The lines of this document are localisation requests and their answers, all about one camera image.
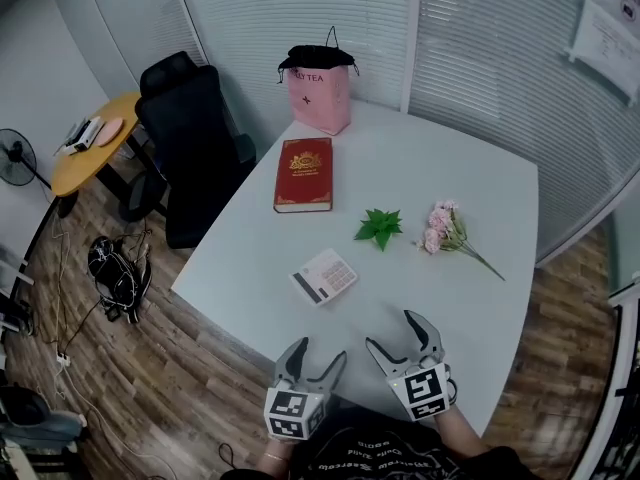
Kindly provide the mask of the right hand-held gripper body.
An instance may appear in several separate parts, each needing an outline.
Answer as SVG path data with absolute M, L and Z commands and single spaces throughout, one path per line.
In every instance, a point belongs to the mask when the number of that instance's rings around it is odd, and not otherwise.
M 446 363 L 418 367 L 413 373 L 388 379 L 387 384 L 412 422 L 444 413 L 457 401 L 457 385 Z

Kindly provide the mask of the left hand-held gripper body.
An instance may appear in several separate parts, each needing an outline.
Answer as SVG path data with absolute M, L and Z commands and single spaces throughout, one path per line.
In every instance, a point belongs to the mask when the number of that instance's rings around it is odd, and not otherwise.
M 287 381 L 267 390 L 263 410 L 267 432 L 279 440 L 307 441 L 327 415 L 328 396 L 294 390 Z

